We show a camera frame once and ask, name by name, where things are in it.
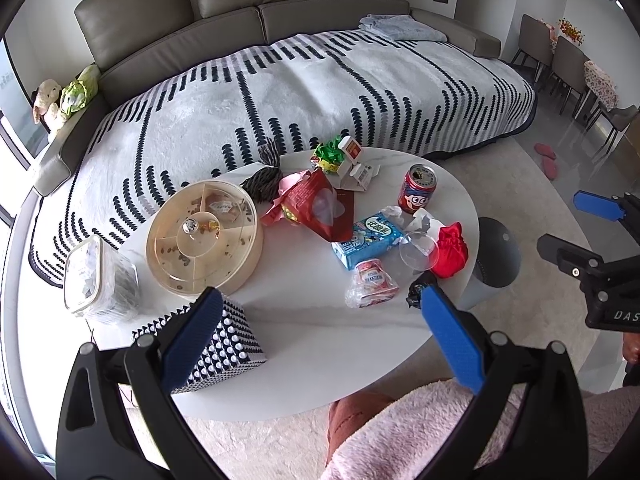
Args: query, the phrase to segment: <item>beige rug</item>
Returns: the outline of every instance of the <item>beige rug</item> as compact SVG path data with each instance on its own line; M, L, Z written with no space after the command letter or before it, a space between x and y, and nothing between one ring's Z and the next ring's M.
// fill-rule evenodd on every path
M584 325L586 306L575 280L544 262L538 237L551 233L588 247L569 209L514 139L443 163L468 190L479 216L505 224L522 252L519 277L507 290L475 307L490 332L502 330L516 343L545 347L562 340L579 370L597 332ZM400 397L449 368L431 339L411 358L370 387ZM265 422L217 422L188 418L188 425L217 464L234 479L317 479L324 469L328 407ZM138 410L129 410L140 444L163 461Z

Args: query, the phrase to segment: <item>plush toy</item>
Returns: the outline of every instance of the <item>plush toy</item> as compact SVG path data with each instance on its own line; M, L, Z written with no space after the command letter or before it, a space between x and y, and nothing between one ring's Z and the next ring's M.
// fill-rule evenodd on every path
M49 127L50 142L69 119L69 116L60 110L56 103L61 90L62 87L57 82L53 79L47 79L38 86L33 102L33 122L39 124L40 118L44 119L45 124Z
M60 109L67 115L82 110L98 93L100 69L95 64L82 70L78 78L62 89Z

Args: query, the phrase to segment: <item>candy package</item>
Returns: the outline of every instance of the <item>candy package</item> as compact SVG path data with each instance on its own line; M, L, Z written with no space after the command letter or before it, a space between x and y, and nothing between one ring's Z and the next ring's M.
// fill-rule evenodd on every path
M353 237L346 242L333 243L334 253L342 264L353 270L356 264L380 256L402 238L400 230L382 212L353 225Z
M355 266L344 301L351 308L360 308L384 303L397 293L398 285L382 268L380 260L374 258Z

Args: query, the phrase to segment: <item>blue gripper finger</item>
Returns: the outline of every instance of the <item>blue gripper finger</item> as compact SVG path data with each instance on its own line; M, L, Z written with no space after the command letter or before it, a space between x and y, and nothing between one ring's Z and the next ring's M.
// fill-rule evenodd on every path
M456 307L441 297L434 286L422 291L420 306L422 317L433 332L456 379L477 395L484 384L482 352L460 323Z
M617 222L625 217L625 212L616 202L586 191L578 191L574 195L574 205L580 211L591 213L612 222Z
M202 349L208 346L222 319L223 308L222 294L215 288L206 288L191 307L189 321L162 356L161 386L167 395L187 382Z

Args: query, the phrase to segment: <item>white blanket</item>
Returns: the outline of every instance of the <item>white blanket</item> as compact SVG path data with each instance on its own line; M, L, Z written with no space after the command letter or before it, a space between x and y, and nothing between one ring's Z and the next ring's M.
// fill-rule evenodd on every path
M180 186L341 132L365 146L456 152L529 126L536 93L497 59L361 30L299 34L170 78L108 114L72 179L44 199L31 267L60 286L91 233L119 248Z

